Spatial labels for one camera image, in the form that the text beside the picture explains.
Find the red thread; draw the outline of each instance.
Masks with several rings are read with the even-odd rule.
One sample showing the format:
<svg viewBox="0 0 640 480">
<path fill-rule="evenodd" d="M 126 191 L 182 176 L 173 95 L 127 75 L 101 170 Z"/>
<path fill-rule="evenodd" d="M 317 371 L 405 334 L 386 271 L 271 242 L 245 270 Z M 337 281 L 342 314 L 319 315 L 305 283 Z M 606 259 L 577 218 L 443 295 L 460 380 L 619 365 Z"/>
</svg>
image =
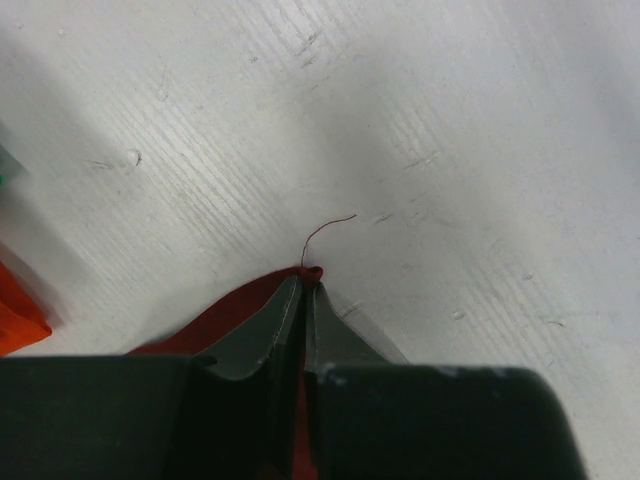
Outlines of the red thread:
<svg viewBox="0 0 640 480">
<path fill-rule="evenodd" d="M 311 235 L 307 237 L 307 241 L 304 242 L 304 248 L 302 249 L 302 255 L 300 256 L 300 266 L 304 267 L 304 254 L 307 251 L 307 247 L 309 246 L 309 240 L 311 240 L 316 233 L 318 233 L 320 230 L 322 230 L 326 226 L 329 226 L 334 223 L 346 222 L 347 220 L 351 220 L 352 218 L 355 218 L 355 217 L 356 217 L 356 214 L 354 213 L 350 217 L 340 218 L 338 220 L 331 220 L 330 222 L 327 222 L 324 225 L 320 225 L 315 232 L 313 232 Z"/>
</svg>

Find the white wooden surface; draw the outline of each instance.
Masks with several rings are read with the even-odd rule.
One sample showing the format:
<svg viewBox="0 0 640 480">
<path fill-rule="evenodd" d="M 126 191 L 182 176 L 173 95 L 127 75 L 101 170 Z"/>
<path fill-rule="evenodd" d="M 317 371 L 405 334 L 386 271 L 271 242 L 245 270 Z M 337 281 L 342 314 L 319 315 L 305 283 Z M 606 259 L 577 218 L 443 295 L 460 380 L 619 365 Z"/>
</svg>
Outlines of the white wooden surface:
<svg viewBox="0 0 640 480">
<path fill-rule="evenodd" d="M 640 475 L 640 5 L 0 0 L 2 259 L 24 354 L 124 352 L 311 245 L 410 361 L 551 383 Z"/>
</svg>

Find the dark red fabric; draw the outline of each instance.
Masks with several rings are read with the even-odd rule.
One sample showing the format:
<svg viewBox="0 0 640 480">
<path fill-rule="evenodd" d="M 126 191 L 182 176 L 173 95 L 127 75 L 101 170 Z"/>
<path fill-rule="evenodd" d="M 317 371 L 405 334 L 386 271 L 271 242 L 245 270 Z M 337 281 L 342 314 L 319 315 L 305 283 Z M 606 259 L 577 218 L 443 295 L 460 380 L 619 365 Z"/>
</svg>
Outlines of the dark red fabric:
<svg viewBox="0 0 640 480">
<path fill-rule="evenodd" d="M 258 312 L 287 277 L 298 275 L 302 277 L 305 284 L 312 285 L 320 281 L 322 273 L 320 267 L 290 267 L 271 272 L 228 293 L 170 338 L 162 342 L 143 345 L 131 353 L 195 355 L 213 345 Z M 307 402 L 302 378 L 303 367 L 301 365 L 300 387 L 298 388 L 293 478 L 294 480 L 317 480 L 317 470 L 311 464 Z M 261 480 L 272 480 L 279 477 L 280 475 L 270 465 L 264 465 L 263 470 L 258 473 L 258 478 Z"/>
</svg>

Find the orange object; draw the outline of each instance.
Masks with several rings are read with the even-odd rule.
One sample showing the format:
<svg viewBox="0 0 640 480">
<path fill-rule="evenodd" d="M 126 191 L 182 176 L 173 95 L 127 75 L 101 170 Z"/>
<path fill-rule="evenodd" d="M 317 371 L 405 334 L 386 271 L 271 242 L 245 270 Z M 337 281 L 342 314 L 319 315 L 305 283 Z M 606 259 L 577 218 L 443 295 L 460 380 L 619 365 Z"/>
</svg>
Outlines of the orange object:
<svg viewBox="0 0 640 480">
<path fill-rule="evenodd" d="M 51 335 L 42 310 L 0 263 L 0 355 Z"/>
</svg>

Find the orange cloth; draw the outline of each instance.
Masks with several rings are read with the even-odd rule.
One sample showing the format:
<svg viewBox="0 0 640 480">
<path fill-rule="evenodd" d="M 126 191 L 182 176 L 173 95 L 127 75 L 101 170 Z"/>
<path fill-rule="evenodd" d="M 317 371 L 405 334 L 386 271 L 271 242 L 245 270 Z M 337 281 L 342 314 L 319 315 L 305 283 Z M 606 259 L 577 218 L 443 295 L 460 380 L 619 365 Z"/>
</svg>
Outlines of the orange cloth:
<svg viewBox="0 0 640 480">
<path fill-rule="evenodd" d="M 42 310 L 0 263 L 0 355 L 51 335 Z"/>
</svg>

